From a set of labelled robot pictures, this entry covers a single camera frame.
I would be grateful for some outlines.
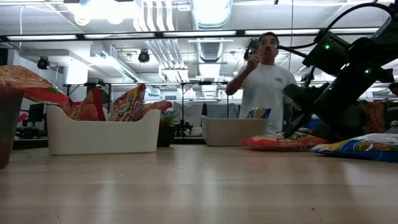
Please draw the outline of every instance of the orange snack bag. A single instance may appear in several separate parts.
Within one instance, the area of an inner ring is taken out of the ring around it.
[[[318,144],[327,143],[326,140],[304,133],[293,133],[284,138],[283,133],[254,136],[243,140],[247,146],[261,151],[307,151]]]
[[[109,121],[137,121],[142,111],[145,89],[145,85],[139,85],[116,99]]]
[[[154,102],[154,103],[150,103],[150,104],[144,104],[144,106],[142,107],[142,111],[141,111],[139,119],[142,119],[145,116],[145,114],[150,110],[158,109],[162,113],[164,113],[167,109],[171,108],[172,106],[173,106],[172,102],[169,102],[166,100],[162,100],[162,101],[158,101],[158,102]]]
[[[98,88],[90,90],[83,102],[73,103],[69,101],[62,109],[70,119],[78,121],[106,121],[102,109],[101,90]]]
[[[53,83],[22,66],[0,66],[0,85],[20,89],[25,98],[36,102],[49,101],[63,106],[69,99]]]

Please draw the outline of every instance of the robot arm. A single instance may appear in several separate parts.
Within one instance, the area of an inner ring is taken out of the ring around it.
[[[345,14],[366,6],[379,7],[391,15],[372,37],[362,37],[349,44],[328,32]],[[377,3],[360,4],[342,13],[337,20],[318,34],[314,41],[314,44],[317,44],[314,49],[308,55],[302,55],[305,57],[304,65],[318,67],[336,78],[331,84],[326,83],[317,88],[309,87],[312,79],[309,77],[304,87],[289,85],[284,89],[285,95],[291,98],[294,106],[301,111],[301,115],[288,124],[284,131],[285,137],[289,137],[308,122],[312,114],[322,119],[339,137],[355,137],[355,131],[343,121],[345,110],[374,82],[394,81],[392,69],[385,70],[381,66],[398,58],[398,0],[388,7]],[[296,54],[297,51],[294,49],[299,47],[278,48]]]

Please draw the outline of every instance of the table surface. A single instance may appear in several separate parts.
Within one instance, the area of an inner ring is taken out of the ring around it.
[[[398,223],[398,164],[195,145],[14,151],[0,223]]]

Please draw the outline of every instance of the white storage bin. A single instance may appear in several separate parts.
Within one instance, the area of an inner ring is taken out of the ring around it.
[[[208,146],[244,146],[242,140],[267,134],[268,119],[201,117],[203,140]]]
[[[58,106],[47,107],[51,155],[155,152],[160,110],[135,122],[75,121]]]

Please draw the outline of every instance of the computer monitor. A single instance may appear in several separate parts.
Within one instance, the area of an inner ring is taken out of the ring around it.
[[[44,119],[45,103],[34,103],[29,106],[28,122],[42,122]]]

